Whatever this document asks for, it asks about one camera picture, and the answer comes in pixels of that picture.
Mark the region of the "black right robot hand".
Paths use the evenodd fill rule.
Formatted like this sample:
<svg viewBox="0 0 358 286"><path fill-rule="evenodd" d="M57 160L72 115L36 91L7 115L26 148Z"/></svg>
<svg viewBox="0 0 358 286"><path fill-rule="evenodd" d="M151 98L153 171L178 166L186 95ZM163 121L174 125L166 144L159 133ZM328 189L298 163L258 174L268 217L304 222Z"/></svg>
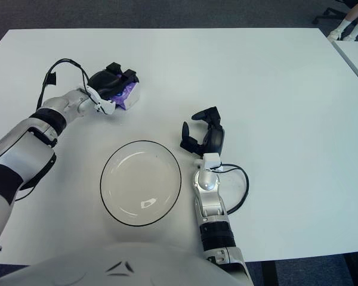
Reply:
<svg viewBox="0 0 358 286"><path fill-rule="evenodd" d="M207 132L202 144L189 135L189 126L183 122L180 147L202 158L206 153L222 152L225 131L221 125L221 117L217 107L210 107L192 115L192 120L201 120L207 123Z"/></svg>

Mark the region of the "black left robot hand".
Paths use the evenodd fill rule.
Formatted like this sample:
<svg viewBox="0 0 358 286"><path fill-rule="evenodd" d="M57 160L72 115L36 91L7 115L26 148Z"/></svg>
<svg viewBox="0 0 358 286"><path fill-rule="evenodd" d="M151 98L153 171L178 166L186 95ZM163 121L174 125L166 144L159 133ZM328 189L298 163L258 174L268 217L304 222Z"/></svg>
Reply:
<svg viewBox="0 0 358 286"><path fill-rule="evenodd" d="M111 63L104 70L90 77L88 86L96 90L101 99L121 105L125 100L123 93L126 88L138 82L135 71L130 69L122 71L120 64Z"/></svg>

